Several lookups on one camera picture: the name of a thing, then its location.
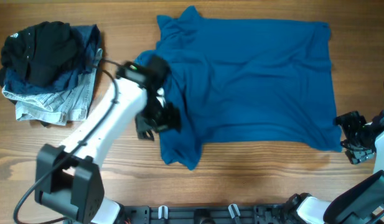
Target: blue fabric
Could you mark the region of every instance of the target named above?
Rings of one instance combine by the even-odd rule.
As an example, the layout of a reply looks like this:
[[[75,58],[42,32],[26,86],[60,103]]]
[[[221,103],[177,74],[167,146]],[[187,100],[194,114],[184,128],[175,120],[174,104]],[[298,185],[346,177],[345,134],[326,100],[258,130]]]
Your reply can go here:
[[[166,164],[194,169],[207,142],[294,141],[341,151],[327,23],[206,19],[193,6],[157,23],[156,50],[136,61],[157,54],[171,67],[165,97],[180,109],[182,129],[160,134]]]
[[[5,87],[6,91],[17,94],[36,95],[41,93],[57,93],[64,90],[71,90],[77,86],[79,74],[89,74],[92,68],[87,66],[87,62],[92,62],[96,51],[100,48],[101,37],[100,31],[96,25],[93,26],[75,26],[72,27],[74,33],[78,36],[80,45],[83,47],[80,60],[81,63],[77,68],[71,71],[63,72],[58,78],[47,87],[32,85],[11,68],[6,70]]]

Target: wooden floor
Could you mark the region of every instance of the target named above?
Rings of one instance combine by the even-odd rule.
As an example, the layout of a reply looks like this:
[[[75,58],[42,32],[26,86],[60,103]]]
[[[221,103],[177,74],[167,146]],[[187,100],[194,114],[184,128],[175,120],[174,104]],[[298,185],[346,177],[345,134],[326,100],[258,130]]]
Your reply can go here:
[[[132,60],[159,40],[156,15],[177,17],[191,4],[205,17],[328,22],[337,113],[358,110],[371,119],[384,108],[384,1],[0,4],[0,52],[5,38],[18,30],[42,21],[64,21],[98,24],[105,56],[119,62]],[[94,106],[107,86],[108,79],[100,78]],[[0,89],[0,223],[12,223],[15,204],[34,182],[40,147],[46,142],[57,145],[79,124],[43,128],[37,122],[18,122],[13,104]],[[115,141],[102,176],[106,196],[124,205],[251,205],[284,202],[302,192],[333,200],[368,177],[372,168],[373,162],[353,166],[344,154],[320,152],[304,144],[244,142],[204,146],[199,166],[189,171],[180,164],[166,166],[159,142],[138,141],[132,125]],[[33,199],[21,210],[21,218],[28,222],[56,217]]]

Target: blue shirt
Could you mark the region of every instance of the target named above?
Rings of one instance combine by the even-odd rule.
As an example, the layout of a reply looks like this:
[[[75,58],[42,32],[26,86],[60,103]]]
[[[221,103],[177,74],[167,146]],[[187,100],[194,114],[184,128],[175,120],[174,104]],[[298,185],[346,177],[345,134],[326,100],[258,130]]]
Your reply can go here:
[[[56,93],[65,90],[71,90],[78,84],[79,74],[89,74],[92,68],[87,66],[87,62],[92,63],[96,51],[100,48],[100,31],[96,25],[93,26],[75,26],[72,30],[77,35],[84,52],[81,54],[80,64],[77,68],[63,72],[52,84],[40,87],[30,84],[20,78],[12,68],[6,70],[5,88],[11,93],[36,95],[40,93]]]
[[[160,134],[166,164],[194,169],[207,142],[293,141],[341,151],[327,23],[207,19],[193,6],[157,23],[156,50],[136,61],[157,54],[171,67],[165,97],[180,109],[182,129]]]

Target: dark blue folded shirt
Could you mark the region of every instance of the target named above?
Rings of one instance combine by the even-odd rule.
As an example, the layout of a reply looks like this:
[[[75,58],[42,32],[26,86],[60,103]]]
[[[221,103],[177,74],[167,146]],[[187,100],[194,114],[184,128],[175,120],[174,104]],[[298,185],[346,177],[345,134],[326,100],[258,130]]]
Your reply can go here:
[[[182,129],[160,134],[166,164],[190,170],[202,144],[304,142],[340,151],[325,22],[200,17],[188,7],[178,19],[158,16],[161,40],[143,52],[169,62],[167,101],[180,109]]]
[[[92,68],[87,63],[93,61],[96,51],[100,47],[101,37],[96,25],[74,26],[72,31],[77,36],[77,40],[82,46],[81,49],[83,49],[78,66],[73,70],[59,74],[56,80],[45,87],[30,84],[22,79],[13,68],[8,68],[4,81],[6,90],[12,93],[36,95],[40,93],[56,93],[75,88],[78,84],[79,74],[91,73]]]

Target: black cloth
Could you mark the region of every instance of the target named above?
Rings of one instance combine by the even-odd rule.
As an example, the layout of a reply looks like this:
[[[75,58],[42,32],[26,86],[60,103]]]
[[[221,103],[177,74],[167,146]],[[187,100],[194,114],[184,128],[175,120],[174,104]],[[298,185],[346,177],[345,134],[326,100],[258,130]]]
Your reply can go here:
[[[80,51],[70,24],[43,22],[8,37],[1,63],[30,84],[45,87],[61,72],[77,66]]]

